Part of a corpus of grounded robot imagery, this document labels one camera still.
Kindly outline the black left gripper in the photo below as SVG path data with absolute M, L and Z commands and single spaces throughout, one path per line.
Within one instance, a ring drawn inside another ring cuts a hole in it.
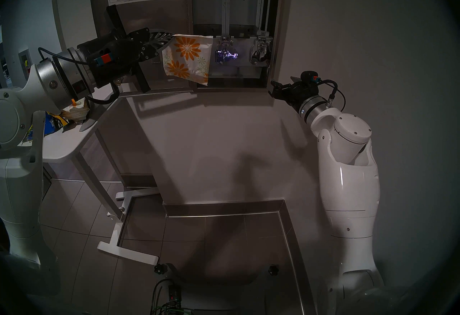
M 106 7 L 106 18 L 113 29 L 90 42 L 90 70 L 97 88 L 129 73 L 137 76 L 139 62 L 159 57 L 174 38 L 173 33 L 148 27 L 127 34 L 116 5 Z

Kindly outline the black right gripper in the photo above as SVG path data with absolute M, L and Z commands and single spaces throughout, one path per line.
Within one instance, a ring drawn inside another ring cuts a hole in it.
M 299 111 L 305 100 L 319 94 L 317 83 L 310 80 L 306 82 L 299 80 L 285 85 L 271 80 L 270 84 L 273 90 L 268 91 L 269 95 L 276 100 L 285 101 L 295 111 Z

